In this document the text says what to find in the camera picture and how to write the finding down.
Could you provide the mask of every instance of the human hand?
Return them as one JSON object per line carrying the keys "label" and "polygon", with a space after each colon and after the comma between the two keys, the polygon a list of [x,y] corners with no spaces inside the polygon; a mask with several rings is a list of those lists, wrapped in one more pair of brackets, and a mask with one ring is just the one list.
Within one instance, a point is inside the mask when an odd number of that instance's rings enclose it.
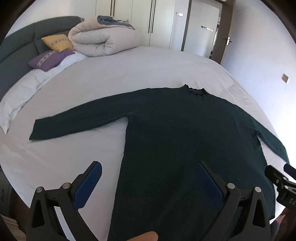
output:
{"label": "human hand", "polygon": [[129,239],[128,241],[157,241],[158,240],[158,235],[156,232],[148,232],[141,234],[140,236],[134,237]]}

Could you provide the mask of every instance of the dark green sweater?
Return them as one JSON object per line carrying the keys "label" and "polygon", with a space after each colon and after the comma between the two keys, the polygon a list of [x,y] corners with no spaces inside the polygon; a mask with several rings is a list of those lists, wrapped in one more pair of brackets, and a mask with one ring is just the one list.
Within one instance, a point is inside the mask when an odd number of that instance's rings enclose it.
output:
{"label": "dark green sweater", "polygon": [[198,240],[218,213],[196,180],[199,161],[239,188],[261,187],[274,217],[275,192],[264,175],[258,137],[288,162],[284,146],[241,108],[204,89],[143,89],[94,100],[36,120],[30,140],[89,130],[124,116],[126,143],[108,240],[151,230],[159,241]]}

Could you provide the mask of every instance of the screw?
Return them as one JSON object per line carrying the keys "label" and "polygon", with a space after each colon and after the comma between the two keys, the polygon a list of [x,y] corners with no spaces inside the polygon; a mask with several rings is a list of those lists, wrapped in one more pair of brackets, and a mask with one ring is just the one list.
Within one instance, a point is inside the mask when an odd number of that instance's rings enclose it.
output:
{"label": "screw", "polygon": [[235,188],[235,185],[234,185],[233,183],[228,183],[228,184],[227,184],[227,187],[228,187],[229,189],[234,189],[234,188]]}
{"label": "screw", "polygon": [[70,187],[70,183],[64,183],[62,187],[64,189],[68,189]]}
{"label": "screw", "polygon": [[261,188],[260,187],[255,187],[255,191],[256,192],[261,192]]}
{"label": "screw", "polygon": [[42,187],[38,187],[37,189],[36,189],[36,192],[42,192],[42,190],[43,190],[43,188]]}

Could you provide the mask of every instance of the folded comforter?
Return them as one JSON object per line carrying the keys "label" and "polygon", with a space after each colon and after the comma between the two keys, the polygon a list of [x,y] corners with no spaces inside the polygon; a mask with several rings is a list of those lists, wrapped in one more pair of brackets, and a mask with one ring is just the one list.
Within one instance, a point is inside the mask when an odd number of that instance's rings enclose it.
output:
{"label": "folded comforter", "polygon": [[90,57],[115,54],[140,43],[139,33],[128,21],[109,16],[98,16],[77,24],[70,30],[68,38],[74,50]]}

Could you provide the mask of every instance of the upholstered headboard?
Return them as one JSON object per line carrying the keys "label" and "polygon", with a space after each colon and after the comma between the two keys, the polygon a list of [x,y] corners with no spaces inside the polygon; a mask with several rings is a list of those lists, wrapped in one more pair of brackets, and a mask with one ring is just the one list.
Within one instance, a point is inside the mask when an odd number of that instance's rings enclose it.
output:
{"label": "upholstered headboard", "polygon": [[68,35],[70,29],[81,21],[77,16],[45,19],[7,36],[0,45],[0,101],[31,70],[28,62],[49,50],[42,37],[60,33]]}

